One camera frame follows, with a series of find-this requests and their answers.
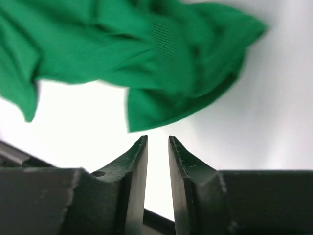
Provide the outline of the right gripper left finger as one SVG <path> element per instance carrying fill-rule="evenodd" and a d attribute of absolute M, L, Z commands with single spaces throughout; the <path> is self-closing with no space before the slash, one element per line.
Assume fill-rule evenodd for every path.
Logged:
<path fill-rule="evenodd" d="M 92 174 L 83 173 L 66 216 L 67 235 L 141 235 L 148 137 Z"/>

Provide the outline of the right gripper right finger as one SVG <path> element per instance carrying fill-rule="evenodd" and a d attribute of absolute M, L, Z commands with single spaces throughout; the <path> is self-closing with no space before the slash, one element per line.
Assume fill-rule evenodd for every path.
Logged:
<path fill-rule="evenodd" d="M 220 173 L 169 137 L 169 166 L 178 235 L 229 235 L 231 216 Z"/>

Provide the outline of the green t shirt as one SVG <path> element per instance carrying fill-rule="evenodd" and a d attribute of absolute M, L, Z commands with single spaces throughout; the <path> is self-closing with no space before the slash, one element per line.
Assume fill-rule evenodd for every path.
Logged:
<path fill-rule="evenodd" d="M 214 2 L 3 0 L 0 93 L 34 119 L 42 79 L 127 87 L 130 132 L 181 120 L 238 79 L 267 27 Z"/>

